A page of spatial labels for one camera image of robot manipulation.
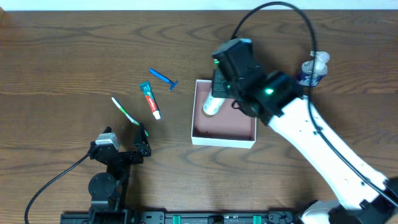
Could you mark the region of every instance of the bottle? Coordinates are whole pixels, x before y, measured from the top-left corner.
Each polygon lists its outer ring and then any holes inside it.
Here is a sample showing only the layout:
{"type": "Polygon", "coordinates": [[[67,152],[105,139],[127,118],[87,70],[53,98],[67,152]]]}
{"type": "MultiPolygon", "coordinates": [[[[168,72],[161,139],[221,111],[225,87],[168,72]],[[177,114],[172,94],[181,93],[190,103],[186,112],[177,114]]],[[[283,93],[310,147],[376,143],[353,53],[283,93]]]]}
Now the bottle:
{"type": "MultiPolygon", "coordinates": [[[[329,61],[330,56],[328,52],[310,52],[312,57],[316,58],[314,73],[312,75],[311,87],[316,87],[320,80],[328,73],[328,66],[326,63],[329,61]]],[[[313,60],[304,62],[301,70],[297,74],[298,84],[303,86],[310,86],[310,78],[312,73],[313,60]]]]}
{"type": "Polygon", "coordinates": [[[225,98],[215,98],[211,94],[211,89],[205,103],[203,104],[203,114],[207,117],[212,117],[217,114],[223,105],[225,98]]]}

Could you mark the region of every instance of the toothpaste cap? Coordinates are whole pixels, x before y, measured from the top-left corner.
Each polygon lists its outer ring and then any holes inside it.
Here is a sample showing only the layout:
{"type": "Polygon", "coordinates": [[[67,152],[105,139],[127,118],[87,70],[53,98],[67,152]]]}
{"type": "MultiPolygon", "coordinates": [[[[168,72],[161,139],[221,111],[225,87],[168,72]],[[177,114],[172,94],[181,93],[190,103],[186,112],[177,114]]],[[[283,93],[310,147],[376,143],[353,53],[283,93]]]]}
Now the toothpaste cap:
{"type": "Polygon", "coordinates": [[[154,114],[155,119],[160,119],[160,112],[159,111],[155,111],[152,114],[154,114]]]}

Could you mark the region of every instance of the green and white toothbrush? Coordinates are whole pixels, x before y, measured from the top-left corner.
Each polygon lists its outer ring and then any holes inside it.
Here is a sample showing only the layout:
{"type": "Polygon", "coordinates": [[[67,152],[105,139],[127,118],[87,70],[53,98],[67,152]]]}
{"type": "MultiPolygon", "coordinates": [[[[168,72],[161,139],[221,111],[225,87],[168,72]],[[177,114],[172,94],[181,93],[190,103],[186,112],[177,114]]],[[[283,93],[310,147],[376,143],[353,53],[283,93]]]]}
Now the green and white toothbrush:
{"type": "Polygon", "coordinates": [[[122,105],[120,105],[120,103],[117,101],[117,99],[115,99],[115,97],[112,97],[112,101],[113,103],[119,108],[119,110],[121,110],[124,115],[126,115],[126,117],[131,121],[131,123],[139,125],[138,121],[136,121],[134,118],[132,118],[129,113],[127,113],[127,111],[122,107],[122,105]]]}

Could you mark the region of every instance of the white wall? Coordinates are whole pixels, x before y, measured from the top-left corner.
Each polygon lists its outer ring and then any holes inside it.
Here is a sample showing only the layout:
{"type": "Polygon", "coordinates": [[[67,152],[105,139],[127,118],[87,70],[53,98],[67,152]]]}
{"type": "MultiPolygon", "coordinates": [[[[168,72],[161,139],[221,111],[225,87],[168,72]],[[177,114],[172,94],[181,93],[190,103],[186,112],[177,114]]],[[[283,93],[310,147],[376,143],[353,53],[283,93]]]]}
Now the white wall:
{"type": "MultiPolygon", "coordinates": [[[[301,9],[398,9],[398,0],[285,0],[301,9]]],[[[237,10],[264,0],[0,0],[5,11],[20,10],[237,10]]],[[[285,9],[273,6],[270,9],[285,9]]]]}

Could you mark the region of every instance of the open box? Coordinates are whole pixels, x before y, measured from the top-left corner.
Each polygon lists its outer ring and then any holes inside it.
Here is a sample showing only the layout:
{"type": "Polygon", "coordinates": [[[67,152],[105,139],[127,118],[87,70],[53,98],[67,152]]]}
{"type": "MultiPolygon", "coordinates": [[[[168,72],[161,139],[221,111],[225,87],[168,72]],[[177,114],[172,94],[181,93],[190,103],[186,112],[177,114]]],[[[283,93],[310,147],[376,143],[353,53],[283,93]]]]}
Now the open box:
{"type": "Polygon", "coordinates": [[[232,99],[226,99],[213,117],[205,116],[202,107],[210,88],[210,80],[197,80],[193,102],[192,144],[250,149],[256,142],[256,119],[233,109],[232,99]]]}

